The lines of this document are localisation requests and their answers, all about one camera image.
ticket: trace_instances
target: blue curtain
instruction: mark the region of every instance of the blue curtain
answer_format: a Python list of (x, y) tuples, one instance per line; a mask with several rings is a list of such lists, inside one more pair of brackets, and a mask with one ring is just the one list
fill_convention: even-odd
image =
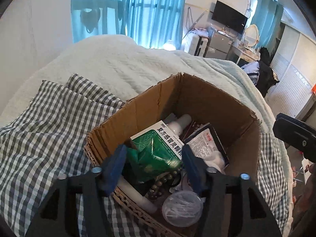
[(146, 48), (181, 46), (185, 0), (126, 0), (127, 35)]
[(126, 0), (71, 0), (73, 41), (101, 34), (125, 35)]
[(283, 6), (276, 0), (258, 0), (251, 24), (258, 27), (260, 40), (256, 47), (267, 47), (271, 52), (277, 30), (280, 26)]

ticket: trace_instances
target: bag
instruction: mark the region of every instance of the bag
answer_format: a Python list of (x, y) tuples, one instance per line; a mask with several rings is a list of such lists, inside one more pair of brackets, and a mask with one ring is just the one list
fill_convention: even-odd
[(260, 48), (260, 60), (268, 66), (271, 64), (271, 57), (266, 47)]
[(259, 76), (256, 87), (262, 94), (263, 98), (267, 95), (270, 87), (275, 86), (280, 81), (274, 71), (262, 61), (259, 63), (259, 73), (248, 73), (248, 76)]

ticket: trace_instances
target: clothes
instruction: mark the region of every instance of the clothes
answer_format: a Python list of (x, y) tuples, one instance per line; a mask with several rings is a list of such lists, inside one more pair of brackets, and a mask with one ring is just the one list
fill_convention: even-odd
[(276, 73), (262, 61), (251, 62), (241, 68), (247, 73), (263, 98), (270, 87), (279, 83)]
[(270, 87), (279, 83), (279, 81), (274, 78), (274, 74), (274, 71), (268, 65), (259, 61), (259, 78), (256, 87), (263, 98), (267, 95)]
[(248, 75), (254, 85), (257, 84), (259, 78), (259, 62), (254, 61), (250, 62), (241, 67), (241, 69), (248, 75), (251, 73), (255, 73), (254, 75)]

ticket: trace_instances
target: plastic container lid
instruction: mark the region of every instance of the plastic container lid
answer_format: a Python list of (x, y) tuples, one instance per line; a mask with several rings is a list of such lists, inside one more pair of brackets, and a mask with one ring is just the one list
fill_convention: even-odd
[(170, 195), (162, 205), (165, 220), (177, 227), (195, 224), (203, 212), (203, 202), (193, 191), (178, 191)]

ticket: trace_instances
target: white blanket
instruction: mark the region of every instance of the white blanket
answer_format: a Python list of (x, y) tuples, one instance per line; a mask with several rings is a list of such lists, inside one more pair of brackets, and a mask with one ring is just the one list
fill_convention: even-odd
[[(253, 110), (262, 133), (271, 133), (274, 116), (260, 92), (235, 63), (194, 57), (182, 51), (145, 49), (126, 36), (102, 35), (84, 39), (30, 77), (15, 93), (0, 116), (0, 127), (17, 118), (29, 105), (42, 80), (65, 84), (77, 73), (128, 100), (172, 74), (186, 72), (224, 90)], [(282, 167), (291, 182), (290, 161), (280, 141)], [(288, 200), (292, 200), (289, 187)]]

